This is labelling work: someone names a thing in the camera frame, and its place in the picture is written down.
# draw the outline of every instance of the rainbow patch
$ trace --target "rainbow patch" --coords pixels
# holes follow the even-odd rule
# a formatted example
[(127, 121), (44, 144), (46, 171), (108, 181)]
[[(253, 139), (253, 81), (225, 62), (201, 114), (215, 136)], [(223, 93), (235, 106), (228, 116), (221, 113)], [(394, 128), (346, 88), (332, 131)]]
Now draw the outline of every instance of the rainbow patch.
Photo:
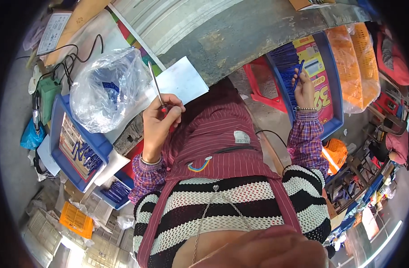
[(203, 169), (205, 169), (207, 167), (207, 165), (209, 164), (209, 161), (211, 159), (212, 159), (212, 157), (205, 158), (204, 160), (206, 160), (206, 161), (204, 162), (204, 164), (199, 169), (193, 168), (192, 163), (190, 163), (190, 164), (188, 164), (188, 169), (191, 170), (192, 172), (200, 172), (200, 171), (202, 171)]

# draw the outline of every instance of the striped knit sweater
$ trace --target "striped knit sweater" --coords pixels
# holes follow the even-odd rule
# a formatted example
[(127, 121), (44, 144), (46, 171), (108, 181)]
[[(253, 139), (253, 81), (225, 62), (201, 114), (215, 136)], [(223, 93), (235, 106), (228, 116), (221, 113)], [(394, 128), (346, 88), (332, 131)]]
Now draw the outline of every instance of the striped knit sweater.
[[(322, 197), (322, 173), (318, 169), (291, 165), (285, 168), (282, 182), (297, 212), (303, 234), (323, 243), (331, 227)], [(218, 185), (218, 192), (234, 203), (253, 230), (284, 223), (270, 184), (263, 176), (183, 180), (174, 187), (167, 200), (148, 259), (149, 268), (170, 268), (179, 248), (187, 239), (197, 235), (214, 185)], [(155, 191), (143, 196), (134, 209), (136, 256), (159, 195), (160, 192)], [(248, 228), (235, 209), (218, 194), (206, 213), (201, 233), (222, 230), (247, 232)]]

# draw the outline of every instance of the bangle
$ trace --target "bangle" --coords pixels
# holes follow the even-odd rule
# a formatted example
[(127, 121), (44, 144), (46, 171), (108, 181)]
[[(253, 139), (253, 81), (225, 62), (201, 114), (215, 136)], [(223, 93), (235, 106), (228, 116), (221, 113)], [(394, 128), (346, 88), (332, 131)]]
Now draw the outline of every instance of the bangle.
[(157, 164), (159, 164), (160, 161), (161, 161), (161, 155), (160, 155), (160, 158), (158, 159), (157, 162), (155, 162), (155, 163), (148, 163), (148, 162), (146, 162), (145, 160), (143, 160), (143, 157), (142, 157), (142, 154), (141, 154), (141, 161), (142, 161), (142, 163), (147, 164), (147, 165), (157, 165)]
[(295, 110), (297, 110), (297, 111), (315, 111), (316, 110), (316, 108), (315, 107), (313, 107), (313, 108), (301, 108), (300, 106), (297, 106), (297, 107), (295, 107)]

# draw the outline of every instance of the apron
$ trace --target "apron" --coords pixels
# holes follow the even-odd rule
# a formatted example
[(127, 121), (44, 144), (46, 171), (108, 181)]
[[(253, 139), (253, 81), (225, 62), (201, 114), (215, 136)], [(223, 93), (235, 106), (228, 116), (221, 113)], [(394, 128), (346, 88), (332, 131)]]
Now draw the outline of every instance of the apron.
[(148, 267), (148, 258), (167, 199), (181, 180), (265, 176), (283, 221), (301, 233), (297, 213), (282, 185), (282, 178), (264, 164), (252, 120), (228, 78), (186, 105), (181, 124), (175, 132), (169, 133), (162, 152), (168, 169), (166, 184), (137, 252), (140, 267)]

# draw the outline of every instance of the purple plaid sleeve cover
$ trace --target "purple plaid sleeve cover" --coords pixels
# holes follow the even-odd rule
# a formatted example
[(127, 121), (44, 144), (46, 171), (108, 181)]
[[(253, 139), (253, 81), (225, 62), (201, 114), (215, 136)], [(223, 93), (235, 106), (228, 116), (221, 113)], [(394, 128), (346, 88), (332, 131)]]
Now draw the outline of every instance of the purple plaid sleeve cover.
[(318, 169), (326, 177), (328, 160), (321, 156), (322, 141), (319, 138), (324, 127), (316, 111), (297, 111), (296, 120), (287, 139), (287, 151), (293, 165)]
[(142, 196), (161, 190), (165, 182), (167, 169), (163, 157), (160, 158), (160, 162), (157, 164), (148, 165), (141, 161), (140, 155), (133, 158), (132, 168), (134, 172), (134, 189), (128, 194), (128, 199), (136, 205)]

